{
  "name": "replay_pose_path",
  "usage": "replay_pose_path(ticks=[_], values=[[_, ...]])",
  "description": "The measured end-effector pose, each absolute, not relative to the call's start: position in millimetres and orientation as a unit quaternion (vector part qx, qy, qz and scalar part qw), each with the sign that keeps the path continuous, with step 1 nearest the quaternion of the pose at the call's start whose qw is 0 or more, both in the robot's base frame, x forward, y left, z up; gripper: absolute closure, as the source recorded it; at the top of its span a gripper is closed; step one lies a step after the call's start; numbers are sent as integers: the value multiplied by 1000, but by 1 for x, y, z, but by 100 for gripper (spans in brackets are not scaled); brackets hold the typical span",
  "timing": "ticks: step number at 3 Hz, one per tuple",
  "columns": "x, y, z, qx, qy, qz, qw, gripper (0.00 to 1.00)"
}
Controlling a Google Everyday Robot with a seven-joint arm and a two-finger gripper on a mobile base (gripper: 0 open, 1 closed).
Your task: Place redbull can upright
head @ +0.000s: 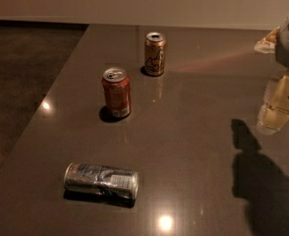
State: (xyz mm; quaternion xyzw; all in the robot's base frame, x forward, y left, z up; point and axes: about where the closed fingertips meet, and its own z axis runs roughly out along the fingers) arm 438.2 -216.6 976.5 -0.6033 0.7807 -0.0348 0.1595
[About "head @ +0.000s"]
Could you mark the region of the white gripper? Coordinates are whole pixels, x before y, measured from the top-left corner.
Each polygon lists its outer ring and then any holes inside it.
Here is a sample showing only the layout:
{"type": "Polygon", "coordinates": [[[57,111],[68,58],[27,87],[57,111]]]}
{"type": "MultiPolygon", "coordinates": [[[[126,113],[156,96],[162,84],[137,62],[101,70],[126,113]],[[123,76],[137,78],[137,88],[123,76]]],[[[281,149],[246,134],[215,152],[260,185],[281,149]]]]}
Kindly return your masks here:
{"type": "MultiPolygon", "coordinates": [[[[289,68],[289,15],[280,27],[259,40],[254,50],[274,54],[276,61],[289,68]]],[[[264,135],[273,135],[289,121],[289,71],[281,78],[271,78],[265,89],[257,129],[264,135]]]]}

